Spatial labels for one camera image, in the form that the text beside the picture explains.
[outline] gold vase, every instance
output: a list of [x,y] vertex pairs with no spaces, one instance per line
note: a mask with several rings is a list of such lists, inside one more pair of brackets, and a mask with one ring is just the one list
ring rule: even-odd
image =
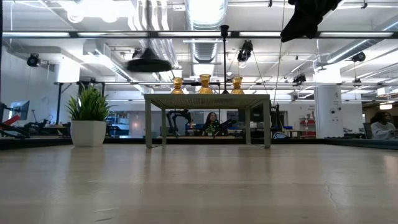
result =
[[213,94],[213,90],[209,87],[210,77],[209,74],[200,75],[201,88],[198,94]]
[[231,94],[244,94],[243,90],[241,89],[242,79],[242,77],[232,78],[232,85],[234,86],[234,89],[231,91]]
[[184,79],[180,77],[173,78],[174,90],[172,91],[172,94],[184,94],[184,92],[181,90],[183,80]]

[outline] table leg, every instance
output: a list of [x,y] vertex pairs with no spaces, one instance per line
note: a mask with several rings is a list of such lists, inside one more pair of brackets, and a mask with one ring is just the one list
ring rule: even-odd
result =
[[250,108],[246,108],[246,144],[251,143]]
[[152,148],[152,111],[150,110],[152,102],[145,99],[145,142],[147,148]]
[[264,149],[269,149],[271,147],[269,100],[264,100],[262,102],[262,112],[264,117]]
[[162,144],[165,145],[166,141],[167,141],[166,108],[162,107]]

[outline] chair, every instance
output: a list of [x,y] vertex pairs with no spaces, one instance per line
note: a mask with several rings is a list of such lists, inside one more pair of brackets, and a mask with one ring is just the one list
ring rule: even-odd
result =
[[363,128],[365,129],[366,139],[372,139],[372,127],[371,123],[363,123]]

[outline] person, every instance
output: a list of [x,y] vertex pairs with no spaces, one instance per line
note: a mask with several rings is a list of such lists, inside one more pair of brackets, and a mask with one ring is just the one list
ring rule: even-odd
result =
[[396,127],[390,122],[391,114],[385,111],[377,112],[371,119],[371,129],[373,139],[395,139]]
[[203,133],[205,136],[212,136],[214,134],[217,134],[218,132],[218,120],[217,120],[217,114],[214,112],[211,112],[207,115],[206,123],[203,127]]

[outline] white planter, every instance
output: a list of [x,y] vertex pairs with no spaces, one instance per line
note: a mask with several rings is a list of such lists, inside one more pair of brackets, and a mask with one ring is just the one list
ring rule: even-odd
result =
[[105,121],[72,121],[70,135],[76,147],[98,147],[104,142]]

